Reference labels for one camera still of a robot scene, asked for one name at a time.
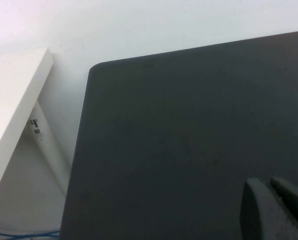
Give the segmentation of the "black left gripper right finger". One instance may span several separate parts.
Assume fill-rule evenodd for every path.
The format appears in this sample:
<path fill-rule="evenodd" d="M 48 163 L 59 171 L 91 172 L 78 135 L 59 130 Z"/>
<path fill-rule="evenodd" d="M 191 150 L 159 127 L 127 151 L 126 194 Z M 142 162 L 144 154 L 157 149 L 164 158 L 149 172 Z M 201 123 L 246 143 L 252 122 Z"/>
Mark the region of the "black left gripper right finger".
<path fill-rule="evenodd" d="M 270 184 L 282 198 L 288 210 L 298 220 L 298 186 L 281 177 L 273 177 Z"/>

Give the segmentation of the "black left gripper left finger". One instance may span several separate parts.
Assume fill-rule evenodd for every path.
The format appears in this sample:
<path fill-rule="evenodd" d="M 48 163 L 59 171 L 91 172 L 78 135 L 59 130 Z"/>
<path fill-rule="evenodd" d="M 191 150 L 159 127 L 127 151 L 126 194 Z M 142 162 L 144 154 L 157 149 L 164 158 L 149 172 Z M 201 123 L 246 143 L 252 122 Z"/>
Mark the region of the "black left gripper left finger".
<path fill-rule="evenodd" d="M 240 229 L 244 240 L 298 240 L 298 220 L 274 188 L 257 178 L 243 186 Z"/>

